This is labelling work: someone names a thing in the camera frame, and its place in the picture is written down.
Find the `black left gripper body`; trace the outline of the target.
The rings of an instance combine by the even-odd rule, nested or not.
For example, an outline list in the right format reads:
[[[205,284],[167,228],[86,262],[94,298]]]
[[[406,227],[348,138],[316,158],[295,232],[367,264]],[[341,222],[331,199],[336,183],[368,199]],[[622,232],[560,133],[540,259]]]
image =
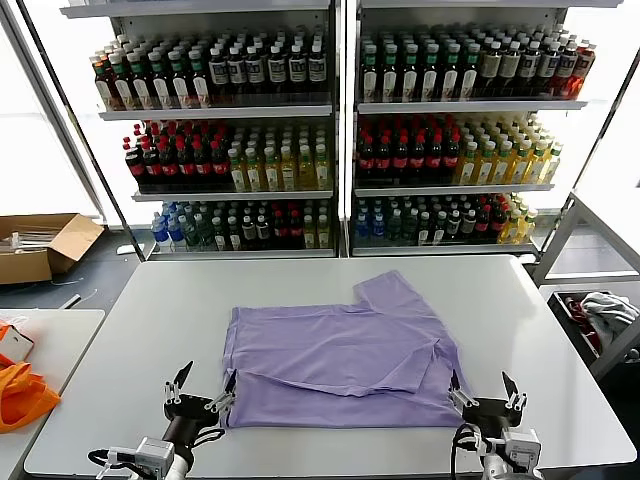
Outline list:
[[[171,443],[176,453],[191,452],[204,443],[216,441],[226,433],[222,417],[227,409],[227,393],[215,399],[180,394],[163,405],[169,426],[162,440]]]

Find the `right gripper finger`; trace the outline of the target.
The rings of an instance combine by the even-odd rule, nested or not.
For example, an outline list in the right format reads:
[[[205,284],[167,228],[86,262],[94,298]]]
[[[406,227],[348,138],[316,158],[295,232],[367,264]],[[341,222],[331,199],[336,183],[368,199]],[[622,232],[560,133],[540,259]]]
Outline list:
[[[462,389],[456,370],[452,371],[448,395],[457,411],[479,406],[479,402]]]
[[[526,406],[527,394],[518,389],[516,382],[505,371],[502,371],[502,379],[507,394],[506,409],[521,412]]]

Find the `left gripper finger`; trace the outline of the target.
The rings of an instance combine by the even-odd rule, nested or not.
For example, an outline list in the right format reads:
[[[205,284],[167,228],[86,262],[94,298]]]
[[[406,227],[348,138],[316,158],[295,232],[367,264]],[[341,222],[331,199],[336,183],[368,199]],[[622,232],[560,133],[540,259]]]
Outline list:
[[[212,412],[224,412],[228,410],[235,400],[236,382],[237,371],[233,370],[224,386],[222,393],[213,400],[210,400],[205,405],[205,409]]]
[[[164,385],[166,407],[178,405],[187,398],[187,394],[183,392],[184,384],[189,376],[193,361],[188,362],[175,375],[172,381],[166,381]]]

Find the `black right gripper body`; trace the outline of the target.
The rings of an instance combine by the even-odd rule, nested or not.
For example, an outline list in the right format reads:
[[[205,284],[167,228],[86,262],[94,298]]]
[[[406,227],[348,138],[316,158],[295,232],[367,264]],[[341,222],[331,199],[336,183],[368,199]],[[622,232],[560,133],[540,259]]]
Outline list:
[[[519,427],[522,420],[521,411],[508,409],[506,405],[506,400],[479,398],[463,407],[462,418],[475,425],[483,437],[501,438],[505,429]]]

